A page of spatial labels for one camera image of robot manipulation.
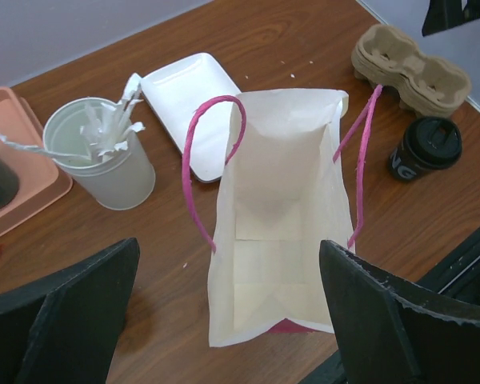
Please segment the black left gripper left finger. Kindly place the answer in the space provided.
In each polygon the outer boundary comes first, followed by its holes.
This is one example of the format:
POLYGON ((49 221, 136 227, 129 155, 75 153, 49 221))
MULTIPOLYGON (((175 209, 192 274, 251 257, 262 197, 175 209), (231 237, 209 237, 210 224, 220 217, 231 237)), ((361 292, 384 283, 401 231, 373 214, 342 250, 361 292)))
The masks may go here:
POLYGON ((104 383, 139 257, 127 238, 0 294, 0 383, 104 383))

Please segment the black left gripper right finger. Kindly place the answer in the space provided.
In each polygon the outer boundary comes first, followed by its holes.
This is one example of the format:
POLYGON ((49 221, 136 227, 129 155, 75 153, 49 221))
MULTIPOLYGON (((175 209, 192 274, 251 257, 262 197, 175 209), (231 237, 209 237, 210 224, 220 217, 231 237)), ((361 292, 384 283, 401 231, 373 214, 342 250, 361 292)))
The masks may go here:
POLYGON ((322 285, 350 383, 480 383, 480 306, 436 294, 331 240, 322 285))

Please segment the dark brown coffee cup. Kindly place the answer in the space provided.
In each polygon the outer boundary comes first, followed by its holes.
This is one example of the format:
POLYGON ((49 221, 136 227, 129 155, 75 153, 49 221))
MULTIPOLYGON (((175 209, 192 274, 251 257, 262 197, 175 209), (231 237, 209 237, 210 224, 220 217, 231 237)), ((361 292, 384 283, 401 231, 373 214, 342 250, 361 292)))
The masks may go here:
POLYGON ((414 154, 406 147, 404 140, 395 147, 387 160, 387 169, 396 180, 412 182, 424 177, 428 171, 417 162, 414 154))

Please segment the black coffee lid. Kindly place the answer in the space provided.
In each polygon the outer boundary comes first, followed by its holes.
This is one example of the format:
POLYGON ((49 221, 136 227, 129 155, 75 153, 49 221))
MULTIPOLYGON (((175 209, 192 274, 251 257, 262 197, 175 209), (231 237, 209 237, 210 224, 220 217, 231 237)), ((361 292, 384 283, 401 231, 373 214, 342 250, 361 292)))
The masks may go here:
POLYGON ((451 167, 462 155, 462 136, 448 118, 423 117, 413 121, 403 136, 403 148, 427 170, 451 167))

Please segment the pink cakes paper bag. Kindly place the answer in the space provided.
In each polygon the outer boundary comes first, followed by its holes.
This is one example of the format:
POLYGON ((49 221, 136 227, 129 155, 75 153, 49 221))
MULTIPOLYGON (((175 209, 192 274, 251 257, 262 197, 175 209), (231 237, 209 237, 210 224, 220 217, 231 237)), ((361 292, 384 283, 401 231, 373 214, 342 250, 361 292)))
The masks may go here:
POLYGON ((200 228, 211 248, 210 346, 231 346, 268 332, 333 331, 319 248, 331 240, 353 249, 361 232, 364 166, 380 94, 380 89, 372 93, 354 122, 362 128, 354 205, 341 163, 350 140, 340 132, 347 92, 251 91, 217 96, 195 110, 182 154, 182 191, 198 222, 190 180, 194 134, 205 112, 231 104, 215 228, 200 228))

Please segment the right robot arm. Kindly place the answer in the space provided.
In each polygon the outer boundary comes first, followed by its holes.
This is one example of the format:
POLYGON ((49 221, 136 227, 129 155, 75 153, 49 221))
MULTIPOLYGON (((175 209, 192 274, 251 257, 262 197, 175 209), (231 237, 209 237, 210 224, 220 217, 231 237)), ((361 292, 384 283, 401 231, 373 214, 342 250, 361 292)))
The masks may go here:
POLYGON ((429 0, 422 36, 453 29, 480 19, 480 0, 429 0))

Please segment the frosted white utensil cup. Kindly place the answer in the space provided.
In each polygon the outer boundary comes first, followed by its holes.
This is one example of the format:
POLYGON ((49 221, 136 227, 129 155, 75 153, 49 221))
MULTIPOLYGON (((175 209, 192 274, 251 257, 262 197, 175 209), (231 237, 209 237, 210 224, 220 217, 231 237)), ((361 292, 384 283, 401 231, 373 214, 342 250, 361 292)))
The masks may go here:
MULTIPOLYGON (((88 97, 59 107, 44 126, 42 142, 47 150, 86 154, 80 136, 80 127, 89 121, 85 105, 90 105, 97 115, 101 115, 102 106, 115 106, 116 103, 105 98, 88 97)), ((138 136, 129 134, 127 143, 128 150, 118 151, 97 164, 79 159, 55 159, 54 163, 105 208, 128 210, 148 199, 154 190, 156 174, 138 136)))

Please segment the wrapped white utensil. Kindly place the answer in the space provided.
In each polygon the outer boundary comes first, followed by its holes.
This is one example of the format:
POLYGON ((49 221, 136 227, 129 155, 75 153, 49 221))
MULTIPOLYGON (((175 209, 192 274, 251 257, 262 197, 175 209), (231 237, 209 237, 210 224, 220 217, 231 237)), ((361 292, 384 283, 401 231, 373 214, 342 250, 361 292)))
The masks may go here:
POLYGON ((91 166, 111 159, 130 148, 129 136, 145 129, 141 122, 132 123, 133 108, 140 103, 140 75, 134 73, 126 82, 118 102, 94 102, 91 97, 75 100, 61 107, 68 115, 54 128, 45 127, 43 145, 12 142, 4 134, 0 140, 15 150, 41 154, 60 162, 91 166))

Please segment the salmon pink tray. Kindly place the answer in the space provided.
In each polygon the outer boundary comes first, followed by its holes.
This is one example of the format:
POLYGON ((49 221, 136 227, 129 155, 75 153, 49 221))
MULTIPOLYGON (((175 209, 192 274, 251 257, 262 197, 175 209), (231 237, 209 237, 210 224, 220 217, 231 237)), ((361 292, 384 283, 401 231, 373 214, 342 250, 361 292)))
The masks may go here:
MULTIPOLYGON (((9 87, 0 87, 0 134, 24 145, 42 144, 43 126, 28 102, 9 87)), ((67 194, 72 178, 52 160, 14 150, 0 140, 0 159, 19 178, 14 200, 0 209, 0 237, 67 194)))

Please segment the cardboard cup carrier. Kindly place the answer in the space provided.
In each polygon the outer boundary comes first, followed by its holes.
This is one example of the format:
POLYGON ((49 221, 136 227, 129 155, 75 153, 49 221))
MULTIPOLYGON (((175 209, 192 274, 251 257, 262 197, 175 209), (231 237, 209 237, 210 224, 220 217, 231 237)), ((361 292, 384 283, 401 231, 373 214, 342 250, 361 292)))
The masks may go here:
POLYGON ((354 76, 396 89, 399 105, 417 116, 448 118, 469 96, 470 76, 444 58, 427 55, 400 29, 372 25, 351 54, 354 76))

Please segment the white rectangular plate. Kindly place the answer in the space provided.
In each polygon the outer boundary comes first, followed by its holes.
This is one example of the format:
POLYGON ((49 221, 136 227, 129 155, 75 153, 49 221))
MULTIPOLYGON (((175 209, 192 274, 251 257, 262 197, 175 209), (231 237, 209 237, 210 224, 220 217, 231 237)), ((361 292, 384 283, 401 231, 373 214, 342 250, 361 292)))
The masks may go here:
MULTIPOLYGON (((145 99, 176 147, 183 151, 190 120, 210 99, 237 95, 240 89, 219 62, 205 52, 193 54, 144 76, 145 99)), ((228 102, 211 107, 198 122, 190 155, 190 168, 201 182, 222 176, 229 137, 228 102)))

